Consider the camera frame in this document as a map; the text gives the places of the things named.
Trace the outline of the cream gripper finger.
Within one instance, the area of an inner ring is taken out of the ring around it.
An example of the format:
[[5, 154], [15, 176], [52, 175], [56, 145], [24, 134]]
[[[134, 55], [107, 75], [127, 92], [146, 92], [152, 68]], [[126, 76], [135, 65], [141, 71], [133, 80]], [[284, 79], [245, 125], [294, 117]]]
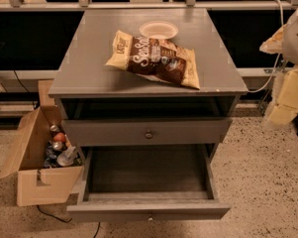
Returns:
[[267, 122], [275, 126], [289, 124], [298, 115], [298, 64], [274, 79], [272, 101], [266, 111]]
[[266, 54], [281, 54], [283, 45], [284, 26], [280, 27], [268, 40], [259, 47]]

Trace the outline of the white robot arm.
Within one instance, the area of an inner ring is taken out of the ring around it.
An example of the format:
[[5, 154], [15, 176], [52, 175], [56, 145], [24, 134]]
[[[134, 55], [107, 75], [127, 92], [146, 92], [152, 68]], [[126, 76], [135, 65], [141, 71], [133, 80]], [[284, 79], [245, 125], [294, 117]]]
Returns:
[[287, 125], [298, 115], [298, 8], [259, 50], [271, 55], [282, 54], [285, 61], [294, 64], [292, 69], [275, 79], [273, 106], [267, 113], [269, 123]]

